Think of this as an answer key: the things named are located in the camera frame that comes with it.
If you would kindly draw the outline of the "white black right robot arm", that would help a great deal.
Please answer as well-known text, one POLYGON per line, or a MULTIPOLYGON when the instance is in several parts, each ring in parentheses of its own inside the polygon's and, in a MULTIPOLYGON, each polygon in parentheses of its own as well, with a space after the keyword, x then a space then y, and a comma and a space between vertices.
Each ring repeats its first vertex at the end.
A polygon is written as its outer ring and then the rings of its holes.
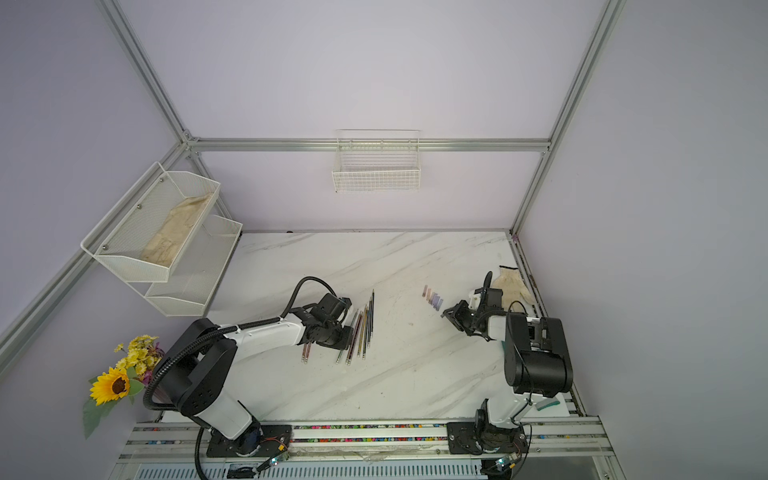
POLYGON ((508 388, 486 398, 470 422, 446 425, 452 454, 513 454, 529 449, 524 416, 570 391, 573 369, 562 321, 530 317, 503 305, 503 291, 489 286, 444 310, 442 316, 469 337, 499 342, 508 388))

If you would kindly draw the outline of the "red pencil with orange cap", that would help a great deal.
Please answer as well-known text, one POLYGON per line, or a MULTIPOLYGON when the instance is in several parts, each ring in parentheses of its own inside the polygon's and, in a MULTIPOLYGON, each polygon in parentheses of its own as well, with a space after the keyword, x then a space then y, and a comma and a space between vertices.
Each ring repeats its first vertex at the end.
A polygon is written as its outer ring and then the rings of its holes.
POLYGON ((310 356, 310 353, 311 353, 311 347, 312 347, 312 345, 310 343, 307 343, 307 344, 304 345, 304 349, 303 349, 303 352, 302 352, 302 362, 303 363, 307 363, 308 362, 309 356, 310 356))

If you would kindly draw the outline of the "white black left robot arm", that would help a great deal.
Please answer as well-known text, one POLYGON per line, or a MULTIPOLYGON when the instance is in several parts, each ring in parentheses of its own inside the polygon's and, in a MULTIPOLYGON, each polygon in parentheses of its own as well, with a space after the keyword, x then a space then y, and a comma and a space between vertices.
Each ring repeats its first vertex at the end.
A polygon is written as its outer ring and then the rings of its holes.
POLYGON ((175 411, 218 435, 231 453, 254 456, 268 442, 261 422, 227 390, 237 362, 274 349, 316 344, 342 351, 353 330, 344 324, 352 302, 325 294, 318 302, 292 307, 278 317, 222 326, 194 321, 154 367, 143 405, 175 411))

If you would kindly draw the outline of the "yellow pencil with clear cap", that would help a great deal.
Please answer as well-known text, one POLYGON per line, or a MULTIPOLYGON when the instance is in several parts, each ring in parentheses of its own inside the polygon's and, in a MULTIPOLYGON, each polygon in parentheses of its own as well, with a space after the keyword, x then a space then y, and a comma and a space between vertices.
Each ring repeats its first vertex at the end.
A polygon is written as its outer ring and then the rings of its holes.
POLYGON ((360 328, 359 328, 359 332, 358 332, 357 353, 356 353, 357 357, 361 357, 362 356, 362 350, 363 350, 363 346, 364 346, 364 343, 365 343, 364 338, 365 338, 366 324, 367 324, 367 320, 368 320, 368 311, 369 311, 369 306, 366 305, 364 307, 364 309, 363 309, 363 312, 362 312, 362 315, 361 315, 361 320, 360 320, 360 325, 359 325, 360 328))

